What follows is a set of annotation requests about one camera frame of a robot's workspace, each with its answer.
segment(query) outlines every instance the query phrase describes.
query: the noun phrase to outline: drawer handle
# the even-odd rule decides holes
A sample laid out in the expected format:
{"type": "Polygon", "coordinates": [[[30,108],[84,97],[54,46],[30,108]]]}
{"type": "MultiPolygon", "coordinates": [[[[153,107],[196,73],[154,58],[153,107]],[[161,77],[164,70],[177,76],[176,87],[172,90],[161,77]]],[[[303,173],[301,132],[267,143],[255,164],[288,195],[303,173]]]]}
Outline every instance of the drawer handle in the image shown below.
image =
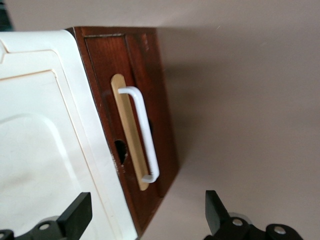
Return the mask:
{"type": "Polygon", "coordinates": [[[160,172],[155,146],[151,136],[144,98],[140,90],[135,86],[126,86],[119,88],[118,92],[119,94],[128,94],[133,99],[141,129],[145,153],[150,167],[150,175],[144,175],[142,181],[149,184],[154,183],[159,177],[160,172]]]}

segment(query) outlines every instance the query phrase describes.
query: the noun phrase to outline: wall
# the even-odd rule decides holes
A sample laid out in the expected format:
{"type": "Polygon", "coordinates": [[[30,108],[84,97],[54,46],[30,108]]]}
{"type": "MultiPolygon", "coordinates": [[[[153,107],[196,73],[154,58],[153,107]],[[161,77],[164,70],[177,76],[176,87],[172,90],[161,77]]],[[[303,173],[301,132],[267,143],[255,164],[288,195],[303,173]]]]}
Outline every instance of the wall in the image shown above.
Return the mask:
{"type": "Polygon", "coordinates": [[[209,189],[319,238],[319,1],[6,3],[17,31],[158,27],[182,168],[143,239],[203,239],[209,189]]]}

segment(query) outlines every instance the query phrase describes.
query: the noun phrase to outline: wooden drawer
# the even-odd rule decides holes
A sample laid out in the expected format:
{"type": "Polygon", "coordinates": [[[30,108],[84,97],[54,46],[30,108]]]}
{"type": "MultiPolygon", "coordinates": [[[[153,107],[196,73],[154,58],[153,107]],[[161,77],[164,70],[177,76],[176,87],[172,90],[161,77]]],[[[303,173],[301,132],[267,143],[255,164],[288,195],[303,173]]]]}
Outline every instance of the wooden drawer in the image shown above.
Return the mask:
{"type": "MultiPolygon", "coordinates": [[[[156,30],[130,27],[74,27],[68,30],[77,41],[118,177],[141,236],[178,172],[156,30]],[[115,74],[123,75],[126,85],[137,87],[144,98],[160,171],[159,178],[146,190],[139,188],[113,94],[111,79],[115,74]]],[[[135,108],[131,105],[137,121],[135,108]]]]}

